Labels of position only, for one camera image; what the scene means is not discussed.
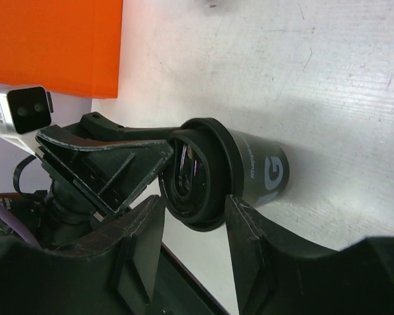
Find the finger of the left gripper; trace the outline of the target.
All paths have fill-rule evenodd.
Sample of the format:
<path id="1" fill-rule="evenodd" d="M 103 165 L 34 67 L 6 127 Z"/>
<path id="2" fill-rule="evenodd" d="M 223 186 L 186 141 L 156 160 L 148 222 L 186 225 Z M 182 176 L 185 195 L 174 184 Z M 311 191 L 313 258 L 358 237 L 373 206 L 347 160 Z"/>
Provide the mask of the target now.
<path id="1" fill-rule="evenodd" d="M 43 168 L 88 214 L 125 211 L 173 156 L 166 140 L 99 141 L 52 125 L 36 136 Z"/>
<path id="2" fill-rule="evenodd" d="M 115 123 L 98 112 L 82 116 L 79 126 L 92 140 L 109 143 L 163 143 L 169 142 L 183 127 L 126 127 Z"/>

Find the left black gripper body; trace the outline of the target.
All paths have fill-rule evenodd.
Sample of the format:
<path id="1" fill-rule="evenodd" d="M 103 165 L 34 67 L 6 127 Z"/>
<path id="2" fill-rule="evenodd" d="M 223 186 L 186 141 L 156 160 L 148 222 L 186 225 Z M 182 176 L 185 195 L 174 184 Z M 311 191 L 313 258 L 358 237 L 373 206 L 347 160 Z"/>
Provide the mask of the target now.
<path id="1" fill-rule="evenodd" d="M 130 212 L 135 143 L 103 143 L 85 131 L 40 131 L 36 136 L 43 166 L 80 204 L 79 214 L 119 218 Z"/>

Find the black paper coffee cup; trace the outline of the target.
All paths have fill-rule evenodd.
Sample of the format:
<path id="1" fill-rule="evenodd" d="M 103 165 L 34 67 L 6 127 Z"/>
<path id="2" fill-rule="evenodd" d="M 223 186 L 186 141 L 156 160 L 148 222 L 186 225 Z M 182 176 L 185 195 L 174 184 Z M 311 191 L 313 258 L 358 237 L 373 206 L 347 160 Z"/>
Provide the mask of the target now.
<path id="1" fill-rule="evenodd" d="M 252 207 L 261 207 L 278 198 L 286 189 L 290 166 L 279 143 L 230 130 L 243 166 L 242 198 Z"/>

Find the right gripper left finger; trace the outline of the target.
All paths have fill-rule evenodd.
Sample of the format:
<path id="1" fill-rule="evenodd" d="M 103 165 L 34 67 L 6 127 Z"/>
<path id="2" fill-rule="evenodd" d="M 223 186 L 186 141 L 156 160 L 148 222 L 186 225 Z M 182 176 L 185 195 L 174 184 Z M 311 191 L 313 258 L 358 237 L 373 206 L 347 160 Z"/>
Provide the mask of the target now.
<path id="1" fill-rule="evenodd" d="M 65 250 L 0 238 L 0 314 L 144 314 L 164 217 L 153 195 Z"/>

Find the orange paper bag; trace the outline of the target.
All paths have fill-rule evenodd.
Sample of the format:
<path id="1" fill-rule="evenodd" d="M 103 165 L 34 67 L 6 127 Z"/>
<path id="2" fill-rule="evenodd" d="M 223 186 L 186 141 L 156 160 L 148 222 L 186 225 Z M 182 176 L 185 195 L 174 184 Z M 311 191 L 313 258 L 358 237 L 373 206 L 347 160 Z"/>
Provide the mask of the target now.
<path id="1" fill-rule="evenodd" d="M 122 1 L 0 1 L 0 83 L 118 95 Z"/>

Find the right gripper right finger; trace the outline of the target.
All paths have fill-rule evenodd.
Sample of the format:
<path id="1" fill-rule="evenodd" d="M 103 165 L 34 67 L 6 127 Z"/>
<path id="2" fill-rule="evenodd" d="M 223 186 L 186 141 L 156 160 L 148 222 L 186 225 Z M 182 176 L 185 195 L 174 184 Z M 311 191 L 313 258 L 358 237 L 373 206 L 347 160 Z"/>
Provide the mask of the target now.
<path id="1" fill-rule="evenodd" d="M 394 237 L 334 251 L 235 196 L 225 220 L 241 314 L 394 314 Z"/>

